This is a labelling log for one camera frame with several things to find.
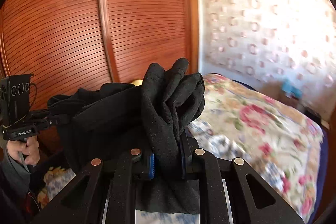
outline person's arm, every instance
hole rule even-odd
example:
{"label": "person's arm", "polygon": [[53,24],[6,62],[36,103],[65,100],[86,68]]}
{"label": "person's arm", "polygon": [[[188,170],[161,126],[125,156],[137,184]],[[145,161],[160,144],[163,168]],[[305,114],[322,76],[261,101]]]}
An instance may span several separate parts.
{"label": "person's arm", "polygon": [[8,141],[4,149],[4,158],[1,168],[11,188],[20,198],[24,198],[28,192],[30,173],[21,165],[18,152],[27,155],[26,164],[37,164],[40,160],[39,143],[36,136],[27,139],[26,143],[20,141]]}

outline camera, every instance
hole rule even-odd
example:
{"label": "camera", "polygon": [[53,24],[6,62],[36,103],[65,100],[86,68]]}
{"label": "camera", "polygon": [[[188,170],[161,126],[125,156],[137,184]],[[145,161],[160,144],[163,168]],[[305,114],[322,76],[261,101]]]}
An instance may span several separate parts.
{"label": "camera", "polygon": [[30,78],[33,74],[11,75],[0,80],[3,125],[8,127],[29,112]]}

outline vertical wooden trim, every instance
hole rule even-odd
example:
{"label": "vertical wooden trim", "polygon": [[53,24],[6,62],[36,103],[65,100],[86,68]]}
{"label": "vertical wooden trim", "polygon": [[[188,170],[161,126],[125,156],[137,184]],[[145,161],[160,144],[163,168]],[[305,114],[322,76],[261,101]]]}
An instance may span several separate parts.
{"label": "vertical wooden trim", "polygon": [[191,73],[198,72],[198,45],[199,45],[199,30],[198,30],[198,0],[189,0],[190,20],[191,20],[191,57],[190,67]]}
{"label": "vertical wooden trim", "polygon": [[187,73],[192,71],[192,60],[191,60],[191,18],[190,18],[190,3],[189,0],[183,0],[184,14],[185,14],[185,53],[186,58],[189,60],[189,68]]}
{"label": "vertical wooden trim", "polygon": [[5,43],[3,41],[3,7],[4,5],[0,9],[0,53],[1,53],[0,72],[2,77],[6,77],[11,75],[11,72],[9,71],[5,52]]}
{"label": "vertical wooden trim", "polygon": [[100,25],[105,47],[106,59],[109,64],[109,71],[113,82],[119,82],[119,74],[114,58],[113,45],[110,34],[110,21],[107,0],[98,0]]}

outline folded black fabric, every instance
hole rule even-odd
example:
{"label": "folded black fabric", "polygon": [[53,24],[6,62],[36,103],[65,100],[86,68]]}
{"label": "folded black fabric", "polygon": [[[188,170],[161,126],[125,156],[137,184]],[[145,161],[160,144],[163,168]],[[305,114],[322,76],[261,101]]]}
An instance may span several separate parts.
{"label": "folded black fabric", "polygon": [[72,96],[52,97],[50,112],[72,117],[57,130],[73,171],[97,157],[117,159],[125,150],[148,147],[155,154],[156,175],[138,185],[136,209],[199,213],[197,182],[177,179],[179,136],[204,108],[203,78],[199,73],[185,75],[187,67],[185,58],[167,71],[153,63],[142,86],[109,83],[99,91],[79,89]]}

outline yellow round object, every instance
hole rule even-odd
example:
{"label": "yellow round object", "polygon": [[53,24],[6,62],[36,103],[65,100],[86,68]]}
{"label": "yellow round object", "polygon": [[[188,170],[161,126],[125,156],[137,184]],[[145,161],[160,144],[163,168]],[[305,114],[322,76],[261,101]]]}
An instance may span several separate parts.
{"label": "yellow round object", "polygon": [[138,79],[138,80],[134,80],[134,81],[132,82],[132,84],[135,85],[135,86],[142,85],[142,80],[140,80],[140,79]]}

